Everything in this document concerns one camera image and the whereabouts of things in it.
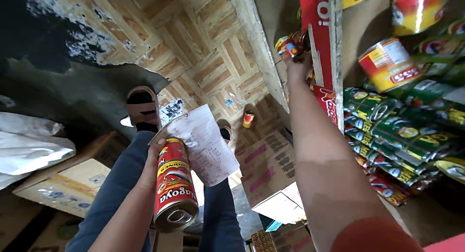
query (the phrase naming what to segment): brown sandal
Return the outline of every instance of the brown sandal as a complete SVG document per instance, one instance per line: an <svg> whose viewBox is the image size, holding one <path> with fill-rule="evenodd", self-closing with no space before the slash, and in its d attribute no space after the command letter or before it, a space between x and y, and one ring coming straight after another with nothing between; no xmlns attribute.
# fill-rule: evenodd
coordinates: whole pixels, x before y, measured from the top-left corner
<svg viewBox="0 0 465 252"><path fill-rule="evenodd" d="M127 112L131 118L131 124L135 125L136 123L145 122L158 126L158 129L161 130L161 121L160 121L160 107L158 106L158 98L155 92L147 86L139 86L131 89L128 93L127 98L133 94L137 93L149 93L152 96L153 102L140 103L140 104L126 104ZM142 112L146 111L155 111L151 114L143 114Z"/></svg>

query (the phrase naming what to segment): person's right hand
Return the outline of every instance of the person's right hand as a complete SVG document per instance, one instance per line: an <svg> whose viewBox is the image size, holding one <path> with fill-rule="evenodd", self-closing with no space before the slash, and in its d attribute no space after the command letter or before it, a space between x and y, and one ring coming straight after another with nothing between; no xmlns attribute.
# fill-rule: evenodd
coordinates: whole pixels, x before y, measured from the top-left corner
<svg viewBox="0 0 465 252"><path fill-rule="evenodd" d="M311 55L303 54L304 61L295 63L291 56L285 55L284 62L287 65L287 82L305 82L311 70Z"/></svg>

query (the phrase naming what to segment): wooden floor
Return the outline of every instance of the wooden floor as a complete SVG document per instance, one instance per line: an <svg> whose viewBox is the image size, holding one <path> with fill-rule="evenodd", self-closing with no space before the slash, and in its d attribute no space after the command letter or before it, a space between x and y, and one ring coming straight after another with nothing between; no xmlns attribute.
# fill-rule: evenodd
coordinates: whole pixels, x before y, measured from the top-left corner
<svg viewBox="0 0 465 252"><path fill-rule="evenodd" d="M171 81L159 94L162 111L208 104L231 124L237 150L274 130L273 98L230 0L65 1L70 18L113 39L99 63L135 63ZM252 129L241 126L246 105L255 110Z"/></svg>

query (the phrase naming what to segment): foot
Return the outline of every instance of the foot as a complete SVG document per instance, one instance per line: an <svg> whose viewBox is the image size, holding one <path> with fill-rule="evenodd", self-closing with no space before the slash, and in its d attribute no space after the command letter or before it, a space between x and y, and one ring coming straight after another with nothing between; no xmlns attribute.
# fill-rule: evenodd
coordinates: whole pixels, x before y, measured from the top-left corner
<svg viewBox="0 0 465 252"><path fill-rule="evenodd" d="M155 92L145 86L134 88L126 101L131 124L137 131L157 133L160 130L158 100Z"/></svg>

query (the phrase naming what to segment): denim leg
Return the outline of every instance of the denim leg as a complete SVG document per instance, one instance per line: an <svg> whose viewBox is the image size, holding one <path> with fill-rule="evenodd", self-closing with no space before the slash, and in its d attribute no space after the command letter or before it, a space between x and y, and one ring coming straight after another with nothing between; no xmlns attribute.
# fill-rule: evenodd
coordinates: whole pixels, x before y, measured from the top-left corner
<svg viewBox="0 0 465 252"><path fill-rule="evenodd" d="M89 250L100 232L107 225L119 205L136 185L145 161L147 160L148 142L155 136L149 131L137 132L131 144L121 153L112 170L97 193L85 219L79 224L79 231L66 248L67 252ZM148 233L142 248L150 252Z"/></svg>
<svg viewBox="0 0 465 252"><path fill-rule="evenodd" d="M204 187L204 224L199 252L245 251L228 179Z"/></svg>

